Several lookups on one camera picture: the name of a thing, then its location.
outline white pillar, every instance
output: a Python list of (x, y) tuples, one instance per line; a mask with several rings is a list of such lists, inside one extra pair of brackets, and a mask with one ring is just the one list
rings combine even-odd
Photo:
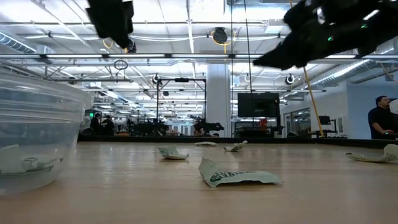
[(206, 120), (220, 123), (224, 131), (218, 131), (220, 137), (231, 137), (231, 74), (228, 65), (207, 65), (207, 106)]

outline yellow pole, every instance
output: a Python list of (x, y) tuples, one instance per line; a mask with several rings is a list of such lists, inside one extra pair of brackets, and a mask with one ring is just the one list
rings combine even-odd
[[(289, 3), (290, 3), (290, 8), (292, 8), (293, 7), (292, 0), (289, 0)], [(305, 66), (303, 67), (303, 70), (304, 70), (305, 82), (307, 82), (308, 90), (309, 90), (310, 95), (311, 95), (312, 106), (313, 106), (313, 109), (315, 110), (315, 115), (317, 116), (319, 132), (320, 132), (321, 136), (323, 137), (323, 130), (322, 130), (321, 121), (319, 120), (317, 104), (315, 103), (315, 99), (314, 99), (313, 94), (312, 94), (311, 84), (310, 84), (310, 80), (308, 79), (307, 69), (305, 69)]]

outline workshop room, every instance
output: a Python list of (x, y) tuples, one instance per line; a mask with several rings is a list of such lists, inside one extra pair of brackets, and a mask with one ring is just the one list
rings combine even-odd
[(0, 223), (391, 223), (398, 1), (2, 0)]

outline table surface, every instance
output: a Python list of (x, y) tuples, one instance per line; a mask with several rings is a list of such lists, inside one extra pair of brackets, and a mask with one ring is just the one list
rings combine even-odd
[[(382, 150), (319, 144), (248, 144), (241, 152), (178, 144), (187, 161), (166, 161), (162, 144), (83, 142), (53, 183), (0, 198), (1, 223), (397, 223), (398, 163), (352, 161)], [(266, 170), (281, 185), (210, 188), (201, 157), (221, 169)]]

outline black screen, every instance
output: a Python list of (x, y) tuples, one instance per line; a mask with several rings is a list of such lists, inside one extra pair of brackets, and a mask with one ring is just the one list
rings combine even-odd
[(278, 93), (238, 93), (238, 117), (278, 116)]

